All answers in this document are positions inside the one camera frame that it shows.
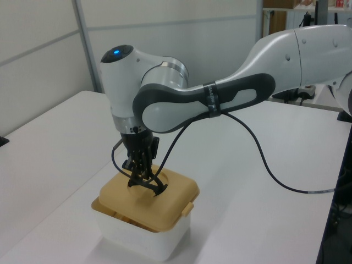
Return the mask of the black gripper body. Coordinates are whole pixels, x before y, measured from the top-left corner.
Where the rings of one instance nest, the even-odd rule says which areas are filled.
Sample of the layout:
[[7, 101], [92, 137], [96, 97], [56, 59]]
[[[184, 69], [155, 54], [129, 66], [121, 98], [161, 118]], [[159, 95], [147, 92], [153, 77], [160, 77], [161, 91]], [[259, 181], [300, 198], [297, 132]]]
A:
[[137, 134], [120, 134], [127, 153], [143, 151], [150, 147], [153, 142], [153, 134], [149, 130], [144, 130]]

